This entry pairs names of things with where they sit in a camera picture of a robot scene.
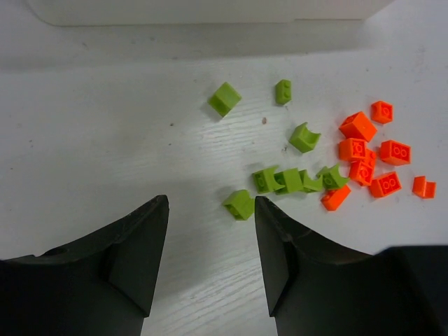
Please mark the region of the white three-compartment plastic bin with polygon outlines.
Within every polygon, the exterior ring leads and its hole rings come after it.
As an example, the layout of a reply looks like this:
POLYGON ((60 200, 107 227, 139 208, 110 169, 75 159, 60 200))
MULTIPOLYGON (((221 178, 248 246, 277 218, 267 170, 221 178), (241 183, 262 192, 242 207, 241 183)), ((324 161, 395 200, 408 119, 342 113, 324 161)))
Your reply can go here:
POLYGON ((364 20, 389 0, 33 0, 29 6, 55 26, 285 23, 364 20))

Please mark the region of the lime green small brick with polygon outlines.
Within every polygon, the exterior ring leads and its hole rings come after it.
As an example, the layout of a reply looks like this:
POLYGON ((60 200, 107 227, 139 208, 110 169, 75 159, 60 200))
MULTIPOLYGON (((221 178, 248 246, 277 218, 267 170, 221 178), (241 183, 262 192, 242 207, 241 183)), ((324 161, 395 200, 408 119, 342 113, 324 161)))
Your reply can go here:
POLYGON ((298 168, 280 171, 274 175, 274 179, 278 184, 282 185, 282 188, 275 191, 277 195, 296 193, 304 190, 298 168))
POLYGON ((277 182, 274 177, 278 168, 278 165, 274 165, 252 173, 253 182, 259 194, 273 193, 285 187, 284 184, 277 182))
POLYGON ((280 80, 275 85, 275 102, 278 105, 285 105, 291 100, 291 81, 287 79, 280 80))
POLYGON ((208 99, 208 104, 224 118, 242 99, 231 84, 224 82, 208 99))
POLYGON ((320 136, 320 133, 311 132, 304 122, 294 129, 288 142, 301 153, 308 153, 315 149, 320 136))

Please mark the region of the lime green arch brick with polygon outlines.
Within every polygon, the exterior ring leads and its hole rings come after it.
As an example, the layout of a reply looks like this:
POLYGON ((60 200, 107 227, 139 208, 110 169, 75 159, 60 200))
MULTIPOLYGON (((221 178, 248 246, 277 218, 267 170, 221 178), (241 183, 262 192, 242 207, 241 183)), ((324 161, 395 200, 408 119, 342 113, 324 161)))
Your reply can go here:
POLYGON ((316 177, 318 179, 322 178, 323 187, 326 190, 339 190, 349 182, 349 177, 342 176, 340 174, 339 168, 339 163, 331 167, 324 166, 316 174, 316 177))
POLYGON ((319 176, 312 179, 306 169, 299 171, 300 179, 302 181, 302 191, 305 193, 317 193, 323 190, 323 177, 319 176))
POLYGON ((246 221, 254 213, 255 199, 246 189, 232 192, 222 203, 236 221, 246 221))

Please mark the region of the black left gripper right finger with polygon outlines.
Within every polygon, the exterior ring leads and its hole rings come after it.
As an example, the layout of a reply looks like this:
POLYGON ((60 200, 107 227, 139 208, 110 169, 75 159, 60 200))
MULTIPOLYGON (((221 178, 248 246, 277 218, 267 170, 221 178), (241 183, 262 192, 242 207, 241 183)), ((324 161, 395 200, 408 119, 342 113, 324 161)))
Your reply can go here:
POLYGON ((279 335, 446 335, 447 247, 369 255, 255 199, 269 315, 279 335))

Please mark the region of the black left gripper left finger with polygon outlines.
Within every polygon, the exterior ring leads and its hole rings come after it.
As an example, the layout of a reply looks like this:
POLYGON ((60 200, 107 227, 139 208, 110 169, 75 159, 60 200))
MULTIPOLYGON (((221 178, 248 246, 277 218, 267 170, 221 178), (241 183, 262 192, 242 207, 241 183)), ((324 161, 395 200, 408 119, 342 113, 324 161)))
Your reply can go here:
POLYGON ((158 195, 84 237, 1 261, 2 335, 140 335, 167 233, 158 195))

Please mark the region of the orange small brick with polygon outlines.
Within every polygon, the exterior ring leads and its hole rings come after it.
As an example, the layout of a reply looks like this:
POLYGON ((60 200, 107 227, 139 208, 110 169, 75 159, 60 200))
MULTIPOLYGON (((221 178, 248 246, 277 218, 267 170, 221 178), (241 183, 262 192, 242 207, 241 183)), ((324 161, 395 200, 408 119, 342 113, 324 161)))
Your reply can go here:
POLYGON ((369 191, 374 198, 389 196, 402 189, 398 174, 391 171, 372 179, 369 191))
POLYGON ((412 161, 412 148, 394 140, 383 141, 379 149, 379 158, 393 166, 409 165, 412 161))
POLYGON ((387 124, 393 121, 393 105, 385 101, 371 104, 371 119, 376 123, 387 124))
POLYGON ((425 176, 414 178, 412 192, 421 199, 433 199, 435 197, 437 183, 428 181, 425 176))
POLYGON ((339 159, 353 162, 364 160, 367 156, 366 141, 356 138, 348 138, 338 145, 339 159))
POLYGON ((377 133, 377 128, 362 111, 348 116, 339 126, 339 130, 346 138, 362 139, 366 142, 370 142, 377 133))
POLYGON ((376 159, 376 153, 367 148, 365 158, 351 163, 349 177, 361 186, 370 186, 375 172, 376 159))
POLYGON ((336 211, 351 193, 348 185, 337 190, 329 190, 322 198, 321 203, 327 211, 336 211))

